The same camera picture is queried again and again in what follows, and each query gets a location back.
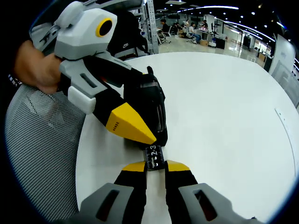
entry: black tape measure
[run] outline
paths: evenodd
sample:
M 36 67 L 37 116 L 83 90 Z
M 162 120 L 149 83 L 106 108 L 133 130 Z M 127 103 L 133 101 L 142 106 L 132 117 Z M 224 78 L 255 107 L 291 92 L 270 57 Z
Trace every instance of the black tape measure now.
M 145 162 L 148 171 L 164 169 L 164 157 L 162 147 L 159 145 L 151 145 L 145 148 Z

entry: gray mesh fabric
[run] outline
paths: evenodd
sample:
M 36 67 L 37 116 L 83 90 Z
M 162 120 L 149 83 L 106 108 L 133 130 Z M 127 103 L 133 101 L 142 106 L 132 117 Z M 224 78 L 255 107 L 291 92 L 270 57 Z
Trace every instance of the gray mesh fabric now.
M 47 220 L 78 212 L 75 170 L 85 114 L 63 93 L 22 85 L 9 105 L 8 156 L 26 196 Z

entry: floor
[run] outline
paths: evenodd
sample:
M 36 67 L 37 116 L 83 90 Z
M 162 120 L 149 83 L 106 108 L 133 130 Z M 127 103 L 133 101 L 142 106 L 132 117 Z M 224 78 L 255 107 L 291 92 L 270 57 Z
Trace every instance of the floor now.
M 234 57 L 240 57 L 252 62 L 256 62 L 259 65 L 263 66 L 263 62 L 256 58 L 256 51 L 248 51 L 240 48 L 239 44 L 233 42 L 226 42 L 225 49 L 211 48 L 208 46 L 202 46 L 200 44 L 192 43 L 191 40 L 187 41 L 185 38 L 180 38 L 176 36 L 171 36 L 168 38 L 171 43 L 163 43 L 159 45 L 159 53 L 168 53 L 168 52 L 207 52 L 215 53 L 222 55 L 229 55 Z

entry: mesh chair back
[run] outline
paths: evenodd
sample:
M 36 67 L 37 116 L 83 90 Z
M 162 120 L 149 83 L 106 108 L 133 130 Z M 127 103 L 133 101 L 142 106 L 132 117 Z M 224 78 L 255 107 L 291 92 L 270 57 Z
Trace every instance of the mesh chair back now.
M 5 139 L 11 166 L 49 222 L 78 212 L 75 170 L 84 119 L 63 93 L 46 95 L 24 84 L 9 105 Z

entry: white table surface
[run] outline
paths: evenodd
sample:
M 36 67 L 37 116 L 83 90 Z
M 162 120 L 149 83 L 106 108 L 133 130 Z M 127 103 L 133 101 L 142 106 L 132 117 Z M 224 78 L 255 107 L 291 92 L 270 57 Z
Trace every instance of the white table surface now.
M 164 158 L 189 166 L 198 183 L 227 197 L 244 218 L 271 218 L 295 180 L 290 142 L 274 108 L 299 146 L 299 115 L 279 84 L 258 64 L 225 55 L 178 52 L 127 62 L 142 72 L 152 66 L 164 90 Z M 88 115 L 76 167 L 79 207 L 124 166 L 142 160 L 135 144 Z M 171 223 L 164 186 L 163 171 L 148 173 L 142 223 Z

